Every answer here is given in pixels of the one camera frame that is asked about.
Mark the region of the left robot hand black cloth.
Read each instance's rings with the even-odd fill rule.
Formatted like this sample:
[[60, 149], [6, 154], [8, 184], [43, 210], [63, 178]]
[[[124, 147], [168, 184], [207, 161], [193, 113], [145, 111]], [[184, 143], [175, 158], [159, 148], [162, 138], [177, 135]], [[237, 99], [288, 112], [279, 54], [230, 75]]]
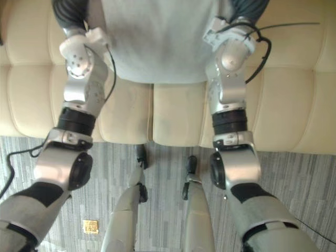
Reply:
[[61, 28], [100, 27], [106, 29], [101, 1], [59, 0], [51, 1], [54, 16]]

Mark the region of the right robot hand black cloth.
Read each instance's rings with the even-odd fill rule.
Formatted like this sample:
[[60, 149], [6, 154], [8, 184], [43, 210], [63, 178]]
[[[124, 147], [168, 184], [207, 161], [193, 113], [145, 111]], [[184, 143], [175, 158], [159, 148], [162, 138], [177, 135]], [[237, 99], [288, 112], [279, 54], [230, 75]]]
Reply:
[[230, 21], [243, 17], [256, 24], [268, 6], [269, 0], [232, 0], [230, 3], [233, 7]]

